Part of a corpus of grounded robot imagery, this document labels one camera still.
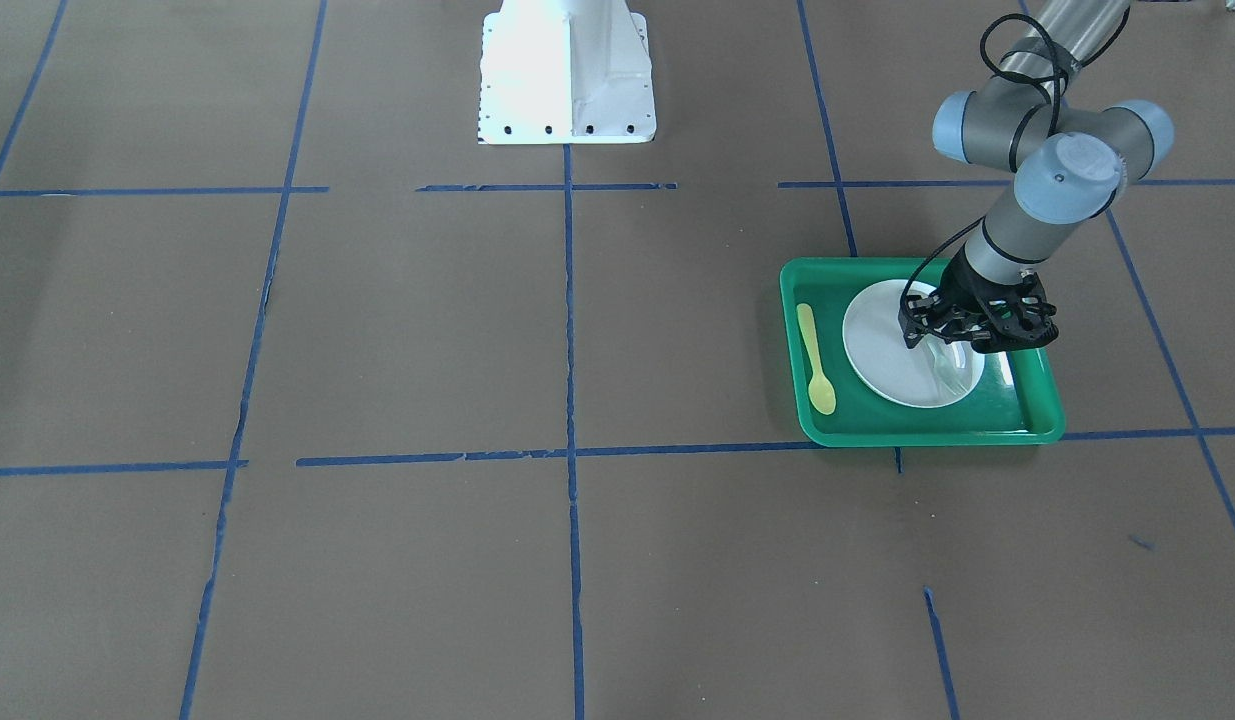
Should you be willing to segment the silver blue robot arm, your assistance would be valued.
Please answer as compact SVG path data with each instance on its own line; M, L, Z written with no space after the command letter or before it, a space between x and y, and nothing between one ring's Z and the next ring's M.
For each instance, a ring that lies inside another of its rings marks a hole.
M1065 104L1079 74L1110 49L1132 14L1129 1L1049 1L1009 14L1025 32L993 59L977 91L947 98L932 119L934 149L973 167L1011 174L995 204L955 233L932 291L902 291L902 342L965 342L978 354L1041 348L1058 337L1057 310L1039 269L1079 225L1144 182L1174 147L1173 119L1130 100L1089 111Z

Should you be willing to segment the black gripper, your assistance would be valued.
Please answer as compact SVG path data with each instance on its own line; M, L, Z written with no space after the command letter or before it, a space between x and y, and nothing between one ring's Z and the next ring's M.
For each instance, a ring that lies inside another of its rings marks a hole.
M1034 272L1002 284L984 278L966 251L945 269L940 291L904 288L899 301L902 342L918 348L924 338L945 345L968 342L978 354L1042 348L1060 333L1041 278Z

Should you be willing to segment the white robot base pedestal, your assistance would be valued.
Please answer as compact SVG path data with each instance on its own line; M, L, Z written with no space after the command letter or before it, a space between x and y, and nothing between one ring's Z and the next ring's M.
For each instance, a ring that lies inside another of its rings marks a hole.
M650 143L650 26L626 1L503 1L480 28L477 141Z

